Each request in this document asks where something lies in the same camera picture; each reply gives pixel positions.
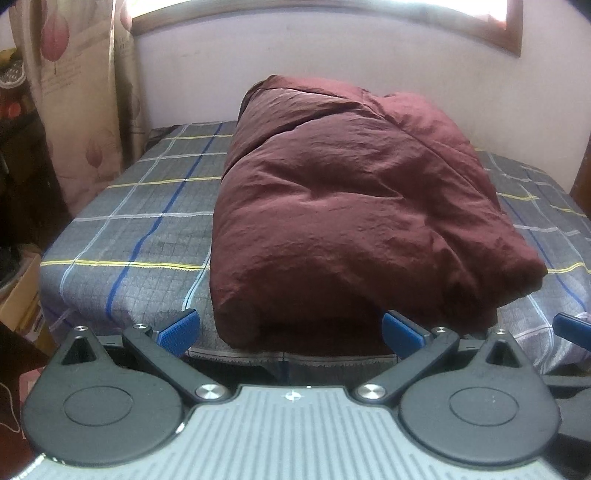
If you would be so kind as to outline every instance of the curtain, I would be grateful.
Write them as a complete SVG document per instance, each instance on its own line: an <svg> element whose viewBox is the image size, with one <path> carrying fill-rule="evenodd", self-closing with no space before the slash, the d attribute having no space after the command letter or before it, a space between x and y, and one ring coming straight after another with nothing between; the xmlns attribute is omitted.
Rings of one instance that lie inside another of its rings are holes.
<svg viewBox="0 0 591 480"><path fill-rule="evenodd" d="M144 116L126 0L18 0L10 21L75 216L142 153Z"/></svg>

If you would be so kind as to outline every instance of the metal screw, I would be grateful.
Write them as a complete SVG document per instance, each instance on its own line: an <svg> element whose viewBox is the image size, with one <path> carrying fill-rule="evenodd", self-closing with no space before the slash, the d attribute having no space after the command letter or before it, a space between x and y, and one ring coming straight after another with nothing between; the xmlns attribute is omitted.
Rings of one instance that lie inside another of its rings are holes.
<svg viewBox="0 0 591 480"><path fill-rule="evenodd" d="M361 385L357 389L357 395L366 400L379 400L386 394L386 389L381 385L375 385L373 383L367 383Z"/></svg>
<svg viewBox="0 0 591 480"><path fill-rule="evenodd" d="M201 385L201 387L195 390L195 395L204 400L219 400L225 394L226 388L215 383Z"/></svg>

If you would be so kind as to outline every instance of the mattress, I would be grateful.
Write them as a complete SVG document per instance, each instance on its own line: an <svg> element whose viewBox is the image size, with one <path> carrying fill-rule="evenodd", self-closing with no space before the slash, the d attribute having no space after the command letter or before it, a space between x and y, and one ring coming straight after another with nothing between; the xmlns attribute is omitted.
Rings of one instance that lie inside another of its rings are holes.
<svg viewBox="0 0 591 480"><path fill-rule="evenodd" d="M236 351L217 335L209 297L212 215L236 122L183 125L152 147L75 218L41 263L41 304L59 342L75 325L111 335L194 308L202 319L190 353L247 365L357 366L360 378L394 359L303 358ZM554 336L553 316L587 318L591 223L545 172L485 151L478 156L515 228L548 267L543 287L499 309L541 372L586 360Z"/></svg>

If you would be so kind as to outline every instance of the yellow stripe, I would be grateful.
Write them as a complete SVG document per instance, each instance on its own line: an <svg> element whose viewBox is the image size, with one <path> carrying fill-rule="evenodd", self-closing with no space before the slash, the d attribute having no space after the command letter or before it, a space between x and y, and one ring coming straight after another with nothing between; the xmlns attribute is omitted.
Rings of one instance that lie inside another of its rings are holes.
<svg viewBox="0 0 591 480"><path fill-rule="evenodd" d="M142 183L116 183L109 185L108 189L116 189L118 187L135 187L136 185L164 185L165 183L182 183L184 181L205 181L205 180L221 180L221 177L193 177L190 179L169 179L169 180L156 180L156 181L145 181Z"/></svg>
<svg viewBox="0 0 591 480"><path fill-rule="evenodd" d="M518 197L517 195L510 195L509 193L500 193L497 192L497 195L501 196L501 197L507 197L510 199L514 199L514 200L526 200L528 202L532 201L532 200L538 200L538 197L534 196L534 195L529 195L527 197Z"/></svg>
<svg viewBox="0 0 591 480"><path fill-rule="evenodd" d="M518 197L516 195L510 195L508 193L500 193L500 192L497 192L496 194L499 195L499 196L501 196L501 197L507 197L507 198L515 199L515 200L526 200L528 202L530 202L532 200L539 200L540 199L539 197L536 197L535 195L531 195L531 194L528 197ZM574 213L575 215L578 215L580 217L586 217L587 216L584 213L575 212L571 208L561 208L561 207L557 207L556 205L552 205L552 204L550 204L550 206L553 209L560 210L561 212Z"/></svg>
<svg viewBox="0 0 591 480"><path fill-rule="evenodd" d="M137 268L168 268L169 270L197 271L203 270L202 265L185 263L156 263L156 262L121 262L115 260L46 260L41 266L46 265L84 265L87 267L137 267Z"/></svg>
<svg viewBox="0 0 591 480"><path fill-rule="evenodd" d="M572 272L575 268L579 267L584 267L585 270L587 270L587 273L591 274L591 270L589 270L587 265L585 265L583 262L575 263L574 265L571 265L570 267L566 268L549 268L548 273L568 273Z"/></svg>
<svg viewBox="0 0 591 480"><path fill-rule="evenodd" d="M197 135L195 137L169 137L165 140L193 140L194 138L232 137L233 135Z"/></svg>
<svg viewBox="0 0 591 480"><path fill-rule="evenodd" d="M574 213L575 215L578 215L580 217L586 217L587 216L584 213L575 212L573 209L570 209L570 208L560 208L560 207L557 207L556 205L550 205L550 206L552 208L555 208L556 210L560 210L561 212Z"/></svg>

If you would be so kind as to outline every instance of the bed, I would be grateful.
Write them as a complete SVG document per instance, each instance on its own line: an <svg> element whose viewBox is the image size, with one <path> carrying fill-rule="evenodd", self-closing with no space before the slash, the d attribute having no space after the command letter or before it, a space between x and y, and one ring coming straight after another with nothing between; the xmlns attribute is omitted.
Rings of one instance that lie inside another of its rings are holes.
<svg viewBox="0 0 591 480"><path fill-rule="evenodd" d="M110 335L194 308L202 331L191 356L278 371L288 364L292 381L299 379L298 368L306 369L306 380L310 367L355 367L359 378L386 368L392 356L249 354L217 336L209 297L212 215L235 127L178 127L66 228L41 264L41 304L53 336L59 342L79 324ZM591 223L545 172L486 151L478 156L515 228L548 267L542 289L499 309L499 324L540 372L584 362L588 353L554 336L551 321L558 312L587 318Z"/></svg>

